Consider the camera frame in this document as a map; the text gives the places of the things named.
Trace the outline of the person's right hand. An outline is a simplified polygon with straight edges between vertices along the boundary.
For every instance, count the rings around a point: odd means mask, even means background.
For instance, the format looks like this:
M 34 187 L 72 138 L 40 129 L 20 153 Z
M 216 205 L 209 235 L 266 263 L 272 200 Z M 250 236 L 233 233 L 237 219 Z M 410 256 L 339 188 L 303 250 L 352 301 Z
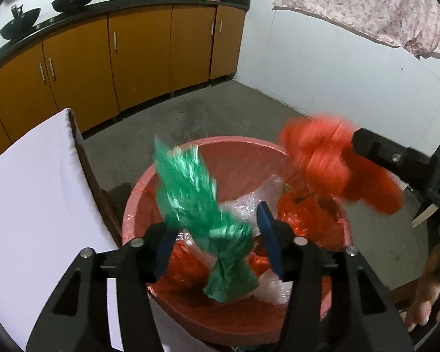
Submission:
M 432 307 L 440 295 L 440 244 L 436 245 L 425 263 L 418 280 L 415 299 L 407 310 L 405 325 L 411 332 L 416 325 L 425 326 L 432 312 Z

